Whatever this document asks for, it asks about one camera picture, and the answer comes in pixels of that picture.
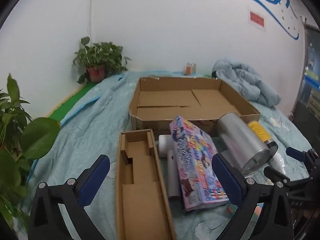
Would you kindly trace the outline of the white spray bottle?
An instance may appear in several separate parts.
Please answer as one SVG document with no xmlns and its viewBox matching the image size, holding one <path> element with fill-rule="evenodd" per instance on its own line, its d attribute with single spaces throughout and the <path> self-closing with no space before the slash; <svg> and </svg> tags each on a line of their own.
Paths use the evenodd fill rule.
<svg viewBox="0 0 320 240">
<path fill-rule="evenodd" d="M 276 152 L 274 156 L 268 161 L 269 165 L 276 169 L 281 174 L 285 175 L 285 162 L 279 152 Z"/>
</svg>

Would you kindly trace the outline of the yellow label clear jar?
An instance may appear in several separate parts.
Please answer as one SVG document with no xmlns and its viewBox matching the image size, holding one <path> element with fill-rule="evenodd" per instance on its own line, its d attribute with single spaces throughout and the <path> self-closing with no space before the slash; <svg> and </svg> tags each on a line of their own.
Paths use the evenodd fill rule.
<svg viewBox="0 0 320 240">
<path fill-rule="evenodd" d="M 278 144 L 272 139 L 266 129 L 258 121 L 250 121 L 249 128 L 265 143 L 270 150 L 270 155 L 267 161 L 271 160 L 278 150 Z"/>
</svg>

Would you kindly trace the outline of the silver metal canister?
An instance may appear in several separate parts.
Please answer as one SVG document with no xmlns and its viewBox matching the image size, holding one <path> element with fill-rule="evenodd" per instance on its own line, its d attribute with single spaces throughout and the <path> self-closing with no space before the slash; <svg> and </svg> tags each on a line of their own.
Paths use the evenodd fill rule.
<svg viewBox="0 0 320 240">
<path fill-rule="evenodd" d="M 243 176 L 253 174 L 270 157 L 267 145 L 235 113 L 223 115 L 217 121 L 216 129 L 227 147 L 222 155 Z"/>
</svg>

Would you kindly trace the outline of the colourful board game box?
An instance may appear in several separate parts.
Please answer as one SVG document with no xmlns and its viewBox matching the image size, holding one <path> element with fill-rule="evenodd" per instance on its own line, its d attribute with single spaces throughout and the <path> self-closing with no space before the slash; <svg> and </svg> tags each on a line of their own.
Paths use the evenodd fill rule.
<svg viewBox="0 0 320 240">
<path fill-rule="evenodd" d="M 206 209 L 229 202 L 212 169 L 218 153 L 205 131 L 181 116 L 170 123 L 179 181 L 187 211 Z"/>
</svg>

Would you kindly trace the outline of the narrow cardboard insert tray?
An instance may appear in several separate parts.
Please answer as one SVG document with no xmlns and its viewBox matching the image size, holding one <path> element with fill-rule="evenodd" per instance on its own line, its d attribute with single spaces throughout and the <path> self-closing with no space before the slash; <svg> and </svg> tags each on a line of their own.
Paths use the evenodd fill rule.
<svg viewBox="0 0 320 240">
<path fill-rule="evenodd" d="M 151 129 L 120 134 L 115 194 L 118 239 L 176 239 Z"/>
</svg>

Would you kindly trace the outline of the pastel rubik's cube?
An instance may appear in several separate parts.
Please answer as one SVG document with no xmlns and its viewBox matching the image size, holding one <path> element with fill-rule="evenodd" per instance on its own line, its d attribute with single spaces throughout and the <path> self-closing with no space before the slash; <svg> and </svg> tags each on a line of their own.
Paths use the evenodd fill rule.
<svg viewBox="0 0 320 240">
<path fill-rule="evenodd" d="M 233 216 L 236 211 L 237 211 L 238 207 L 236 205 L 233 205 L 233 204 L 229 204 L 227 206 L 227 211 Z"/>
</svg>

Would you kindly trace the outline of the dark door with posters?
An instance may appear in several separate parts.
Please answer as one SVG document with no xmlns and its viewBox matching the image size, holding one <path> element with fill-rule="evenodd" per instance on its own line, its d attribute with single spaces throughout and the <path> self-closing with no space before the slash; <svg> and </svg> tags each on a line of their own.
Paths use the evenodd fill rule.
<svg viewBox="0 0 320 240">
<path fill-rule="evenodd" d="M 319 151 L 319 29 L 304 25 L 303 77 L 293 110 L 293 123 Z"/>
</svg>

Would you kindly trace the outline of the large leaf plant left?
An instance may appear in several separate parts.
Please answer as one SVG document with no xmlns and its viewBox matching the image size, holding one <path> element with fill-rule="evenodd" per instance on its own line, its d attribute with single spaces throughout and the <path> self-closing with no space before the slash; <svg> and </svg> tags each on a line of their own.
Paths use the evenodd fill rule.
<svg viewBox="0 0 320 240">
<path fill-rule="evenodd" d="M 31 166 L 52 148 L 61 124 L 51 118 L 33 119 L 23 108 L 17 81 L 7 77 L 7 91 L 1 91 L 1 215 L 9 228 L 14 220 L 26 229 L 29 215 L 21 208 L 27 195 Z"/>
</svg>

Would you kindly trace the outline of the crumpled light blue duvet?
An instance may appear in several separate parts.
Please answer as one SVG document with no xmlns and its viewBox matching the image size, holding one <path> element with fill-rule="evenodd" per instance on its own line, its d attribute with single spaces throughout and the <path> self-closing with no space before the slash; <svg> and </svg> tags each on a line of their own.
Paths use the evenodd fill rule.
<svg viewBox="0 0 320 240">
<path fill-rule="evenodd" d="M 248 101 L 266 107 L 275 107 L 281 102 L 280 95 L 251 66 L 224 58 L 216 61 L 212 77 L 221 79 Z"/>
</svg>

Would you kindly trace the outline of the large shallow cardboard box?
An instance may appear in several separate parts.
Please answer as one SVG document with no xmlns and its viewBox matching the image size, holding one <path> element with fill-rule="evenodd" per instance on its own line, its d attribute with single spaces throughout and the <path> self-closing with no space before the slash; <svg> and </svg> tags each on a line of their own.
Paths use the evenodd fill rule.
<svg viewBox="0 0 320 240">
<path fill-rule="evenodd" d="M 216 122 L 231 112 L 244 122 L 260 118 L 225 81 L 205 77 L 141 77 L 129 105 L 132 129 L 152 129 L 155 137 L 170 134 L 178 115 L 212 135 Z"/>
</svg>

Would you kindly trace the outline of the green mat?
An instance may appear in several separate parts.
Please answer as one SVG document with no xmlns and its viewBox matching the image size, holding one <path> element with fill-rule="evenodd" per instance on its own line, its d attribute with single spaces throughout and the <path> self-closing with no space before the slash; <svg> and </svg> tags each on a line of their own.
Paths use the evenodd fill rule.
<svg viewBox="0 0 320 240">
<path fill-rule="evenodd" d="M 72 95 L 65 98 L 57 107 L 55 107 L 48 115 L 48 118 L 61 121 L 73 106 L 93 87 L 95 84 L 89 83 L 81 85 Z"/>
</svg>

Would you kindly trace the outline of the corner potted green plant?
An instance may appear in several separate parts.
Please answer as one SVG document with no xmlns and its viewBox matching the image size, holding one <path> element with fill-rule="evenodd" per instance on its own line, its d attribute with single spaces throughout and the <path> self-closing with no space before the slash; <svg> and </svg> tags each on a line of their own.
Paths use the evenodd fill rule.
<svg viewBox="0 0 320 240">
<path fill-rule="evenodd" d="M 85 70 L 77 83 L 99 83 L 112 75 L 127 71 L 131 60 L 123 55 L 123 46 L 113 42 L 90 43 L 88 36 L 81 38 L 80 48 L 75 52 L 73 65 Z"/>
</svg>

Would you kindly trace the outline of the red wall notice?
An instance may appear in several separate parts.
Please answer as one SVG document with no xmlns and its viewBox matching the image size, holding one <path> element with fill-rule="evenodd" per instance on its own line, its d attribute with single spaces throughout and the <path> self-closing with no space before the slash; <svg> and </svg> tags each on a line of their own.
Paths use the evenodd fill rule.
<svg viewBox="0 0 320 240">
<path fill-rule="evenodd" d="M 253 26 L 260 28 L 260 29 L 265 29 L 265 19 L 263 16 L 260 16 L 256 12 L 249 11 L 248 12 L 248 20 L 249 23 L 252 24 Z"/>
</svg>

